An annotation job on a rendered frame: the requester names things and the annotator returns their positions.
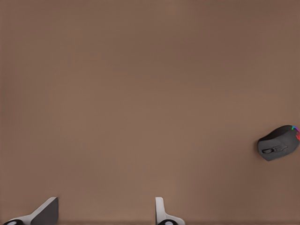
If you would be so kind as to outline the black computer mouse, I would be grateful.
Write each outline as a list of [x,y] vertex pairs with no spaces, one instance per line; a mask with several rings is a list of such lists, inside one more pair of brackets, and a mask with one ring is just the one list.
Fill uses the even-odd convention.
[[284,125],[271,131],[257,141],[258,153],[272,161],[293,153],[300,146],[300,129]]

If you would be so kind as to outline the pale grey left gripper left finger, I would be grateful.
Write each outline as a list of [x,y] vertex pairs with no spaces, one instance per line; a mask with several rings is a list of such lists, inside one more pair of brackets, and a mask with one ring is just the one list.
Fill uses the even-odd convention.
[[13,218],[3,225],[56,225],[59,220],[59,198],[50,197],[31,214]]

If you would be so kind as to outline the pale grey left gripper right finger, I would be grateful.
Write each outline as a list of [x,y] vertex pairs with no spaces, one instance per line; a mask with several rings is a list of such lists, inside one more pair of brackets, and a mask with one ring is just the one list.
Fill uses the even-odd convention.
[[166,213],[162,197],[155,197],[155,213],[155,225],[185,225],[185,221],[182,218]]

